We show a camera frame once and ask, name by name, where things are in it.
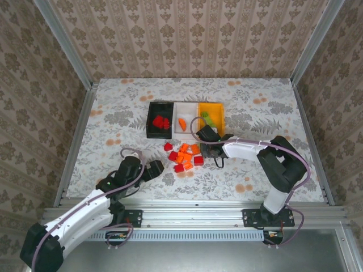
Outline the wide aluminium base rail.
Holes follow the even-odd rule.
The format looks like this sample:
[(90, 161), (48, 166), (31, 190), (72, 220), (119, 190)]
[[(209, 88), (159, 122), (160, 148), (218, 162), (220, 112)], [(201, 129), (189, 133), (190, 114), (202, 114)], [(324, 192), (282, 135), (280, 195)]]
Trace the wide aluminium base rail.
[[(200, 201), (124, 198), (126, 209), (143, 211), (142, 228), (232, 229), (243, 227), (244, 209), (257, 209), (259, 201)], [(303, 229), (348, 227), (343, 207), (323, 202), (292, 202), (290, 207), (304, 214)]]

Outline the orange plastic bin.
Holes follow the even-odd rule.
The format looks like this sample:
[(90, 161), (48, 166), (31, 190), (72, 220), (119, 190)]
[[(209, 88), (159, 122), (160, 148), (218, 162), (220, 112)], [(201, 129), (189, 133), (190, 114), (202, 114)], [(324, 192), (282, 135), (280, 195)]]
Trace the orange plastic bin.
[(207, 112), (209, 117), (215, 123), (220, 136), (225, 135), (225, 116), (224, 107), (221, 103), (199, 103), (199, 116), (201, 117), (201, 112)]

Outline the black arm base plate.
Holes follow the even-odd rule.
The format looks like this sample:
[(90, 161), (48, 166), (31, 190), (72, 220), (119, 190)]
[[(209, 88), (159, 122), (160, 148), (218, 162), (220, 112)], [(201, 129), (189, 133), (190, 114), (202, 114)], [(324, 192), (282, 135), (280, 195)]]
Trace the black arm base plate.
[(118, 211), (113, 215), (110, 226), (117, 224), (131, 224), (133, 227), (140, 228), (142, 223), (142, 210), (123, 210)]
[(292, 210), (282, 209), (278, 214), (271, 214), (261, 209), (242, 210), (243, 225), (257, 229), (266, 227), (294, 227), (294, 216)]

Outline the grey metal sheet panel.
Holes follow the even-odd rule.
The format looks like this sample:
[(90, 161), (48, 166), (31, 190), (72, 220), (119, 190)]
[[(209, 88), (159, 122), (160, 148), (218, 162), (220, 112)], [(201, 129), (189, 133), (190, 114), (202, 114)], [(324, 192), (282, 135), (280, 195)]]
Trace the grey metal sheet panel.
[(85, 242), (58, 272), (347, 272), (333, 230), (301, 231), (289, 244), (127, 242), (118, 249)]

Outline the white plastic bin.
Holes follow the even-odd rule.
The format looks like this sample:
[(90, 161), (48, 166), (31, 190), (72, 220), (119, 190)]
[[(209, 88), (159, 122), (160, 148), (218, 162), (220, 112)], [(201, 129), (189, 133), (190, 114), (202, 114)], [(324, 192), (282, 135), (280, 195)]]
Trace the white plastic bin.
[[(172, 139), (194, 140), (190, 131), (191, 121), (198, 116), (199, 104), (197, 102), (174, 102), (172, 117)], [(179, 119), (186, 123), (185, 131), (179, 124)]]

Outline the small circuit board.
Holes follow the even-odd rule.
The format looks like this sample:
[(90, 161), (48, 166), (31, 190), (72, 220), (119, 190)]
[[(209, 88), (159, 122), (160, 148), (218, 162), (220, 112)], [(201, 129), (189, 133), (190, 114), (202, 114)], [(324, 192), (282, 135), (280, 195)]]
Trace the small circuit board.
[(284, 234), (282, 231), (263, 231), (263, 243), (267, 245), (280, 245)]
[(111, 231), (105, 233), (106, 244), (113, 247), (120, 246), (124, 240), (128, 237), (128, 231)]

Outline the aluminium frame post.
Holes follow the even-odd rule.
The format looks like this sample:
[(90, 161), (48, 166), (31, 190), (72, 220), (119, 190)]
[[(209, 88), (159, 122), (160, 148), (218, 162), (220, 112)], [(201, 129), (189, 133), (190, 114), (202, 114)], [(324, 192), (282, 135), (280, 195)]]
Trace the aluminium frame post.
[(60, 47), (66, 54), (67, 59), (71, 63), (74, 71), (77, 73), (79, 80), (88, 91), (92, 88), (93, 79), (87, 71), (85, 64), (81, 60), (80, 54), (73, 45), (70, 35), (66, 33), (61, 20), (58, 18), (49, 0), (33, 0), (46, 23), (48, 24), (53, 35), (57, 39)]
[(296, 86), (306, 71), (308, 65), (313, 59), (316, 51), (321, 45), (324, 37), (326, 36), (330, 26), (339, 13), (344, 0), (329, 0), (327, 5), (319, 18), (319, 21), (313, 30), (309, 41), (307, 42), (293, 72), (290, 77), (293, 86)]

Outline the floral patterned table cover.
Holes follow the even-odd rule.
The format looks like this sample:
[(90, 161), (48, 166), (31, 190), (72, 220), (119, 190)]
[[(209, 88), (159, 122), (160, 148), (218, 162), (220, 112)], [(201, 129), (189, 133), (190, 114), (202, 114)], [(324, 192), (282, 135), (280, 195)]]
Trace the floral patterned table cover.
[(166, 200), (262, 201), (271, 185), (260, 164), (213, 159), (175, 173), (163, 139), (146, 136), (152, 101), (221, 103), (225, 131), (244, 139), (269, 141), (280, 135), (313, 165), (298, 105), (288, 79), (102, 79), (88, 118), (66, 195), (84, 198), (132, 147), (145, 159), (161, 160), (161, 176), (144, 183), (137, 198)]

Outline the black plastic bin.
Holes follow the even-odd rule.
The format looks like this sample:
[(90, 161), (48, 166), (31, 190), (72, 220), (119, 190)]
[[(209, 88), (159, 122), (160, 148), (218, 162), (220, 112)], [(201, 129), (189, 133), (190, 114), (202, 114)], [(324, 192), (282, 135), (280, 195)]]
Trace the black plastic bin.
[[(173, 117), (173, 102), (155, 102), (149, 104), (149, 110), (146, 121), (146, 136), (154, 139), (171, 139), (172, 138), (172, 117)], [(157, 115), (168, 118), (170, 128), (168, 130), (159, 129), (153, 125), (153, 120)]]

